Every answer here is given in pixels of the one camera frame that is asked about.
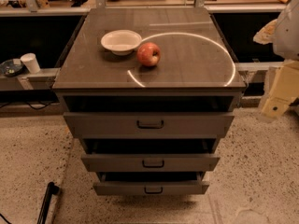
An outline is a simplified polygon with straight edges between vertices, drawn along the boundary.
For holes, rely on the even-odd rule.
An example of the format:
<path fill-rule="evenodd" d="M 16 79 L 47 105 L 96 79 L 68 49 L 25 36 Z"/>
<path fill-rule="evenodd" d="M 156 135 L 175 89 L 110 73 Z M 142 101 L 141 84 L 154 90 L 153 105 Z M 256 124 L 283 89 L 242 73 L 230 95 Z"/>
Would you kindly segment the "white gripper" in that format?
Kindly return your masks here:
<path fill-rule="evenodd" d="M 277 21 L 268 22 L 256 33 L 253 41 L 262 45 L 272 43 Z M 277 119 L 299 97 L 299 62 L 285 60 L 280 67 L 270 67 L 267 75 L 267 89 L 261 113 L 269 119 Z"/>

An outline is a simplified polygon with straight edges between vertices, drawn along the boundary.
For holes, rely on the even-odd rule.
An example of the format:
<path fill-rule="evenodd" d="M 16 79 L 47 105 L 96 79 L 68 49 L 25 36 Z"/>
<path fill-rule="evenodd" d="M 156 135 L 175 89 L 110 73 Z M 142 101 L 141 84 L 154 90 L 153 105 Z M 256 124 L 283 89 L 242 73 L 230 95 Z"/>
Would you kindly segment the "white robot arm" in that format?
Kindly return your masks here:
<path fill-rule="evenodd" d="M 276 55 L 282 57 L 282 65 L 271 71 L 260 104 L 264 119 L 274 120 L 282 116 L 299 97 L 299 0 L 291 0 L 279 16 L 268 22 L 254 37 L 258 44 L 273 45 Z"/>

